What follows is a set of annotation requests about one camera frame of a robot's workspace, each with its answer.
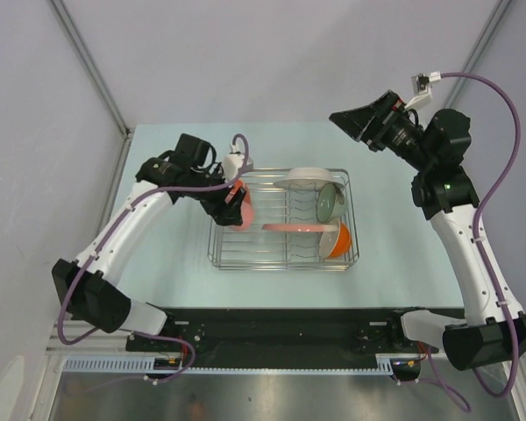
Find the pink plastic cup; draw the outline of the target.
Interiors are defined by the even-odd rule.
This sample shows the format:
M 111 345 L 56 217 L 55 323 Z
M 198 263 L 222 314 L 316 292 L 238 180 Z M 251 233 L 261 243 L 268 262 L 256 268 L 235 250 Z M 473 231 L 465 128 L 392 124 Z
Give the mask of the pink plastic cup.
M 242 200 L 242 204 L 240 206 L 242 224 L 230 225 L 229 228 L 232 229 L 234 232 L 242 232 L 247 230 L 252 224 L 253 220 L 255 219 L 255 210 L 252 206 L 251 193 L 248 186 L 242 180 L 237 180 L 235 182 L 234 186 L 231 188 L 230 193 L 225 198 L 225 202 L 229 203 L 239 189 L 243 189 L 245 191 L 245 197 Z

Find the pink beige leaf plate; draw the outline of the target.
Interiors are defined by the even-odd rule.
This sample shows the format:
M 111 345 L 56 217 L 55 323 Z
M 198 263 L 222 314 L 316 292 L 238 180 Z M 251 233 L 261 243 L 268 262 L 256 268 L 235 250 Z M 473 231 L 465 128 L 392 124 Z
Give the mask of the pink beige leaf plate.
M 339 230 L 338 224 L 264 224 L 262 230 L 269 232 L 287 233 L 313 233 L 313 232 L 336 232 Z

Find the white fluted plate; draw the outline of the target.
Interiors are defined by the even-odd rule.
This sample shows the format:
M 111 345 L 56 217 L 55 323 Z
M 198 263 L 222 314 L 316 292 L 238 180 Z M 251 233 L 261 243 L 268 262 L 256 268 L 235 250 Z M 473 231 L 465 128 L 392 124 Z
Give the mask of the white fluted plate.
M 322 184 L 336 183 L 333 175 L 325 168 L 292 168 L 274 186 L 282 189 L 320 187 Z

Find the green floral ceramic bowl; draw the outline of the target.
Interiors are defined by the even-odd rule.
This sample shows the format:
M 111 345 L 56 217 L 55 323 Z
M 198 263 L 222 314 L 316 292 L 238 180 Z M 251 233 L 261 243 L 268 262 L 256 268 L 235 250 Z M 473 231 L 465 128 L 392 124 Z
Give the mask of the green floral ceramic bowl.
M 341 218 L 347 208 L 345 194 L 336 184 L 328 183 L 319 192 L 316 203 L 316 218 L 320 223 L 329 223 Z

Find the orange bowl white inside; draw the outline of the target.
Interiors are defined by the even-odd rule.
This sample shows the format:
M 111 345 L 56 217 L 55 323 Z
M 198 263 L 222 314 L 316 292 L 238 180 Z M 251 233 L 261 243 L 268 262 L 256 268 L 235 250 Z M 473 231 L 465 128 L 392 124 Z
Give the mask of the orange bowl white inside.
M 351 234 L 340 219 L 333 220 L 331 227 L 333 230 L 324 232 L 319 241 L 318 253 L 322 260 L 336 259 L 347 253 L 352 246 Z

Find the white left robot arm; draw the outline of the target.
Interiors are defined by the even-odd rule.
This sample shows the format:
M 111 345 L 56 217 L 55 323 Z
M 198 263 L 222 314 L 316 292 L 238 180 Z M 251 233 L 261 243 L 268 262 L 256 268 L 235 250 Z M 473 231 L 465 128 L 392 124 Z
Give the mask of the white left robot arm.
M 146 160 L 135 175 L 128 197 L 92 243 L 73 260 L 59 259 L 52 268 L 61 309 L 57 332 L 66 314 L 93 331 L 136 332 L 164 351 L 176 340 L 168 314 L 129 298 L 118 284 L 124 268 L 147 231 L 182 198 L 198 202 L 220 226 L 240 226 L 246 190 L 240 176 L 252 169 L 246 137 L 236 134 L 222 161 L 206 140 L 183 133 L 175 149 Z

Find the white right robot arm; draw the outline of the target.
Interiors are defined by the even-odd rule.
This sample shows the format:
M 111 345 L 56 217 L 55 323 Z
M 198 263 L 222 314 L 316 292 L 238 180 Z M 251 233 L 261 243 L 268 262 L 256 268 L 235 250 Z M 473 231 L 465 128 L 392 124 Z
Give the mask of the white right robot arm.
M 526 313 L 481 235 L 480 200 L 461 165 L 471 144 L 469 117 L 442 109 L 421 127 L 416 112 L 389 90 L 367 106 L 332 113 L 330 121 L 371 151 L 389 149 L 416 170 L 413 202 L 442 241 L 464 303 L 462 319 L 419 307 L 394 311 L 388 344 L 397 352 L 417 342 L 434 346 L 460 371 L 518 361 L 526 352 Z

